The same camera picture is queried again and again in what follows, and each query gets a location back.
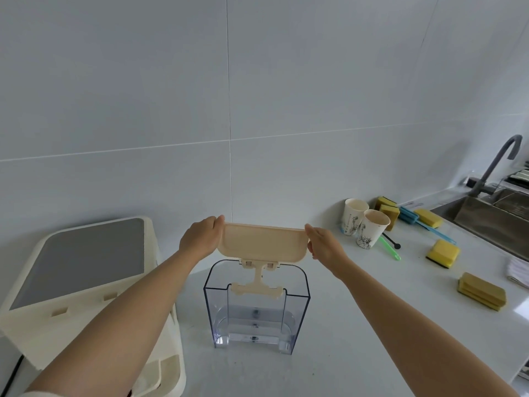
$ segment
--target clear plastic container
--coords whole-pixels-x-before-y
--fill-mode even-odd
[[[251,283],[255,271],[228,259],[209,271],[204,295],[215,347],[246,341],[277,345],[281,353],[292,354],[311,299],[307,276],[295,265],[269,265],[262,271],[262,282],[271,288],[282,287],[279,297],[232,290],[232,284]]]

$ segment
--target white towel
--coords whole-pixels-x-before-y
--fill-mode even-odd
[[[507,278],[529,288],[529,262],[512,257],[507,265]]]

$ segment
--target paper cup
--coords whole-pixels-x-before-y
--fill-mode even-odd
[[[357,232],[357,244],[364,249],[371,249],[386,227],[391,223],[389,217],[378,210],[366,210]]]
[[[347,199],[343,209],[342,233],[353,235],[363,219],[363,213],[369,209],[367,202],[360,199]]]

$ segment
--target person's left hand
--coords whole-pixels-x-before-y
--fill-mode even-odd
[[[197,260],[202,260],[217,248],[223,230],[224,215],[193,223],[180,240],[179,251],[191,253]]]

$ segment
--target gray faucet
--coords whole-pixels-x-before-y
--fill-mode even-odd
[[[472,188],[468,196],[478,197],[481,192],[488,193],[489,195],[492,195],[494,193],[493,188],[491,189],[490,187],[486,186],[487,179],[492,174],[494,168],[496,168],[496,166],[498,165],[503,155],[507,152],[507,149],[509,149],[509,147],[513,143],[514,143],[514,146],[512,147],[512,150],[509,153],[509,156],[507,157],[507,159],[514,160],[514,158],[520,151],[520,146],[522,146],[522,139],[523,137],[521,135],[514,135],[507,142],[505,142],[505,145],[501,147],[496,157],[494,157],[493,162],[490,164],[485,174],[483,174],[483,177],[481,177],[479,180],[476,181],[476,183],[474,184],[474,187]]]

